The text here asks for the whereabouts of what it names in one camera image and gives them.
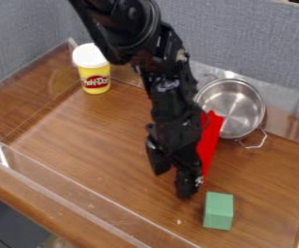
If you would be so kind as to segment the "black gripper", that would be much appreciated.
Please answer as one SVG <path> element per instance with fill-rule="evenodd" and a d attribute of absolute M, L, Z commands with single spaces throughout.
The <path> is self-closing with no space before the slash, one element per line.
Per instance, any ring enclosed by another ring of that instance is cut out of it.
<path fill-rule="evenodd" d="M 193 102 L 194 84 L 154 82 L 149 87 L 150 118 L 145 141 L 150 170 L 161 175 L 176 168 L 178 199 L 188 199 L 201 184 L 201 163 L 194 152 L 200 140 L 200 108 Z"/>

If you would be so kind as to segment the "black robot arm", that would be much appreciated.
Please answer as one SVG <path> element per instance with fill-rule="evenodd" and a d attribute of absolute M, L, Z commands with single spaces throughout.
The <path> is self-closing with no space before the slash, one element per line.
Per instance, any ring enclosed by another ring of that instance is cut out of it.
<path fill-rule="evenodd" d="M 176 195 L 197 192 L 201 162 L 196 153 L 202 111 L 193 101 L 196 80 L 189 54 L 153 0 L 66 0 L 106 61 L 129 64 L 150 101 L 145 149 L 156 175 L 176 171 Z"/>

